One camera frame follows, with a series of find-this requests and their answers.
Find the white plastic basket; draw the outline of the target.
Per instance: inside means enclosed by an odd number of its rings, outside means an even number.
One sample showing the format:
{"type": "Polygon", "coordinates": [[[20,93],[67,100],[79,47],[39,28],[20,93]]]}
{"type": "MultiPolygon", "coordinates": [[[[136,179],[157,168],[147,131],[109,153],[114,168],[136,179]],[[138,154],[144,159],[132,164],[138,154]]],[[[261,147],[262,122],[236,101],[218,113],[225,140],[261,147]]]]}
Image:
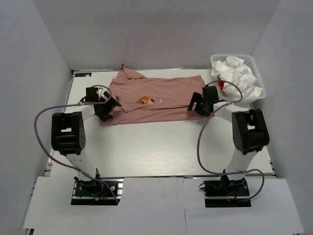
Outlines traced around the white plastic basket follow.
{"type": "Polygon", "coordinates": [[[211,77],[226,100],[250,104],[267,96],[265,86],[252,56],[247,54],[214,54],[211,77]]]}

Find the pink t shirt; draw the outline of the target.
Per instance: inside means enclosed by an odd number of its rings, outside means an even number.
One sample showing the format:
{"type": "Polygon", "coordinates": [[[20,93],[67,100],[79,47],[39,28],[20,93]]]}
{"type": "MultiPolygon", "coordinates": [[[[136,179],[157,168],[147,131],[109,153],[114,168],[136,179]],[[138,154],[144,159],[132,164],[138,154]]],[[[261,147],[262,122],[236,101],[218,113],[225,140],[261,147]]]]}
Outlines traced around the pink t shirt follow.
{"type": "Polygon", "coordinates": [[[176,78],[149,78],[122,66],[109,89],[120,103],[102,121],[104,126],[164,121],[197,120],[187,110],[194,92],[201,93],[205,82],[200,75],[176,78]]]}

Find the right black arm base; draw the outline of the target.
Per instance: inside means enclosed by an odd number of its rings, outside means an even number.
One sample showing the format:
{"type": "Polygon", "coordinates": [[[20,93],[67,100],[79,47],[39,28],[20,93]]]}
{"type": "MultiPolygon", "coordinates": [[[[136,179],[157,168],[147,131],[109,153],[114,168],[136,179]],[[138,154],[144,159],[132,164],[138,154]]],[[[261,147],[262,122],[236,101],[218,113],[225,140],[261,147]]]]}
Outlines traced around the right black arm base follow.
{"type": "Polygon", "coordinates": [[[226,187],[221,181],[203,181],[199,189],[204,192],[206,208],[250,208],[251,200],[246,180],[240,186],[226,187]]]}

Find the white t shirt in basket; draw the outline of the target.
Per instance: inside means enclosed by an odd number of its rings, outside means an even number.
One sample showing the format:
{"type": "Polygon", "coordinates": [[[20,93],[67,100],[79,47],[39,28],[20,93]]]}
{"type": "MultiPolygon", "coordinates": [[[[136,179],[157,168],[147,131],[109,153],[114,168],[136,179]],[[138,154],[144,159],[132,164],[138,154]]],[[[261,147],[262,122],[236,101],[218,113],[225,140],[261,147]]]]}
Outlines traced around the white t shirt in basket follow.
{"type": "Polygon", "coordinates": [[[229,81],[240,88],[252,86],[257,78],[244,62],[236,56],[227,56],[224,61],[216,60],[212,64],[212,77],[229,81]]]}

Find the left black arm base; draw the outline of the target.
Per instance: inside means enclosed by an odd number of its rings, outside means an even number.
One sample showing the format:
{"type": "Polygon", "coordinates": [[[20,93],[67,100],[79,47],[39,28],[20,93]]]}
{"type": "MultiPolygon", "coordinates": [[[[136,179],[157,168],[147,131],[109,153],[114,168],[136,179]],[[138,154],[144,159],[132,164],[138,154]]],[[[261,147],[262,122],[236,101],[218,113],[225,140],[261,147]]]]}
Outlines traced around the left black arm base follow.
{"type": "Polygon", "coordinates": [[[74,206],[117,206],[117,202],[111,191],[119,202],[122,195],[123,179],[103,178],[108,186],[97,181],[80,181],[74,177],[75,183],[71,198],[74,206]]]}

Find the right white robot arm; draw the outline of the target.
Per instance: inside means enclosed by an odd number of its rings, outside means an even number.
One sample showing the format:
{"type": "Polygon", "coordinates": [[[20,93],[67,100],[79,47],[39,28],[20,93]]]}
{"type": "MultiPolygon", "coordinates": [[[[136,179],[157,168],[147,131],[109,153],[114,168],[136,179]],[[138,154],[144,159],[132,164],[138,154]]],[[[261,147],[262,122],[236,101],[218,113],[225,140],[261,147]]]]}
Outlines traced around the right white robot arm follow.
{"type": "Polygon", "coordinates": [[[197,160],[200,167],[207,173],[225,178],[221,182],[221,190],[226,195],[233,195],[245,178],[247,169],[258,152],[269,144],[269,134],[261,109],[242,108],[235,103],[219,100],[217,88],[202,88],[202,94],[194,92],[187,108],[201,116],[218,116],[232,124],[232,139],[235,146],[230,163],[222,173],[206,169],[200,160],[200,142],[204,128],[202,126],[197,141],[197,160]]]}

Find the white t shirt red print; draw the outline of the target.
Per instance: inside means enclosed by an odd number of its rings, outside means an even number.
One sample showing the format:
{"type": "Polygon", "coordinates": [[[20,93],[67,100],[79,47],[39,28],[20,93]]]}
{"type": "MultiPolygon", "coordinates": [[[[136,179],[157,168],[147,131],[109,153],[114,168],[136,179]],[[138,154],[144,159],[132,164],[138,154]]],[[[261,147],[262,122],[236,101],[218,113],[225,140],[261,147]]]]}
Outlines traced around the white t shirt red print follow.
{"type": "Polygon", "coordinates": [[[241,100],[241,103],[252,103],[258,99],[262,99],[266,96],[265,90],[257,82],[252,86],[246,86],[243,88],[238,87],[237,85],[217,78],[218,84],[220,86],[221,93],[227,100],[241,100]]]}

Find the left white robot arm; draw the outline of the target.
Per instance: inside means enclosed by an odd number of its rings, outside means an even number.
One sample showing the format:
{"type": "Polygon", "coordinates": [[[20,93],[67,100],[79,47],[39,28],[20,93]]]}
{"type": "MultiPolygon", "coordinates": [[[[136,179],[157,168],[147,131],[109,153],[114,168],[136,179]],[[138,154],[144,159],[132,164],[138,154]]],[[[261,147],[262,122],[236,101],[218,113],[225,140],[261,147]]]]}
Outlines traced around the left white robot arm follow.
{"type": "Polygon", "coordinates": [[[111,120],[110,112],[120,106],[106,86],[94,85],[86,88],[85,97],[73,111],[52,115],[51,146],[68,159],[78,174],[76,180],[79,183],[88,181],[86,188],[92,195],[99,195],[103,191],[103,183],[98,169],[85,152],[87,140],[84,122],[94,116],[103,122],[111,120]]]}

